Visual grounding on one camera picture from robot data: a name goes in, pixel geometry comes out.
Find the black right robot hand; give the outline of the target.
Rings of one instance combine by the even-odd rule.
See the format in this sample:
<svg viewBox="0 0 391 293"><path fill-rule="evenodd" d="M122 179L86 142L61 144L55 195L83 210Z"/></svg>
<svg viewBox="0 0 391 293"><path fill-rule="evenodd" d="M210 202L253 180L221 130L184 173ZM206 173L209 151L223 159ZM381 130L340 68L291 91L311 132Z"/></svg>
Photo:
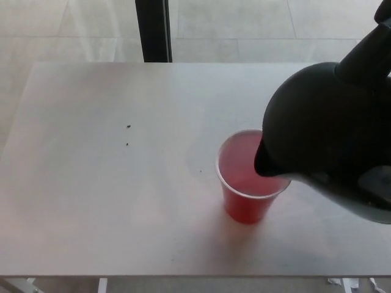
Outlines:
<svg viewBox="0 0 391 293"><path fill-rule="evenodd" d="M383 23L390 19L391 16L391 0L382 0L379 7L377 8L374 20L376 23Z"/></svg>

